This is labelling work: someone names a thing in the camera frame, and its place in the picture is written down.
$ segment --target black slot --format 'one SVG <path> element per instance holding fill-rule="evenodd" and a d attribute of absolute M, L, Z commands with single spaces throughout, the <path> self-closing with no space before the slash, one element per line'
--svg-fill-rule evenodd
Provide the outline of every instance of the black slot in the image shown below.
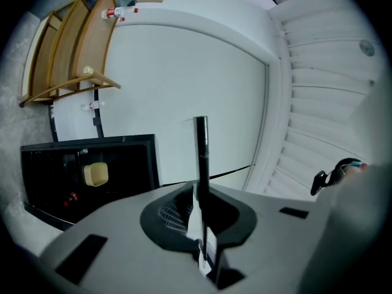
<path fill-rule="evenodd" d="M 91 234 L 57 267 L 56 272 L 68 281 L 79 284 L 97 257 L 107 238 Z"/>
<path fill-rule="evenodd" d="M 301 219 L 306 219 L 307 215 L 309 214 L 308 211 L 304 210 L 298 210 L 290 207 L 284 207 L 281 210 L 279 210 L 280 213 L 285 213 L 288 214 L 289 216 L 301 218 Z"/>

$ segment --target gray floor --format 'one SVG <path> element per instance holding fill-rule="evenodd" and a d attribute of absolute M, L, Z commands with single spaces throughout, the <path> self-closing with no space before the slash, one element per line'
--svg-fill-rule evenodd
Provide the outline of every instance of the gray floor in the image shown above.
<path fill-rule="evenodd" d="M 26 200 L 20 146 L 52 140 L 48 107 L 18 106 L 23 69 L 40 20 L 71 0 L 37 0 L 15 27 L 0 57 L 0 213 L 14 241 L 39 255 L 61 231 L 23 208 Z M 130 0 L 117 0 L 126 6 Z"/>

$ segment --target ribbed white panel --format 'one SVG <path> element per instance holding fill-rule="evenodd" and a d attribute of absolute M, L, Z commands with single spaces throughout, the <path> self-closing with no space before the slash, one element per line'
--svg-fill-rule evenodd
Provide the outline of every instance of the ribbed white panel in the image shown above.
<path fill-rule="evenodd" d="M 346 157 L 366 161 L 349 117 L 378 80 L 386 61 L 365 17 L 333 4 L 282 22 L 292 68 L 292 99 L 285 141 L 264 195 L 314 200 L 316 173 L 330 172 Z M 366 56 L 360 40 L 370 41 Z"/>

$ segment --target black pole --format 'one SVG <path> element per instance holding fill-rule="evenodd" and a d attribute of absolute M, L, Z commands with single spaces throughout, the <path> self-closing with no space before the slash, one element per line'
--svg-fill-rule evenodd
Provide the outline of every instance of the black pole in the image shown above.
<path fill-rule="evenodd" d="M 207 259 L 207 204 L 209 194 L 208 167 L 208 122 L 206 116 L 194 118 L 195 146 L 197 161 L 197 200 L 202 211 L 203 223 L 203 259 Z"/>

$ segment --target wooden rack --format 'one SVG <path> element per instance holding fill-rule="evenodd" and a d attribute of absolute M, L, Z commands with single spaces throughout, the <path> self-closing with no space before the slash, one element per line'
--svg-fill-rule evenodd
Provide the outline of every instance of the wooden rack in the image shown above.
<path fill-rule="evenodd" d="M 32 101 L 54 101 L 78 92 L 120 86 L 104 76 L 105 61 L 116 18 L 102 19 L 115 0 L 98 0 L 92 10 L 86 0 L 74 0 L 53 11 L 33 38 L 26 66 L 20 106 Z M 67 10 L 62 18 L 60 14 Z M 93 77 L 87 71 L 93 71 Z M 80 90 L 80 82 L 100 85 Z M 59 96 L 59 88 L 71 90 Z"/>

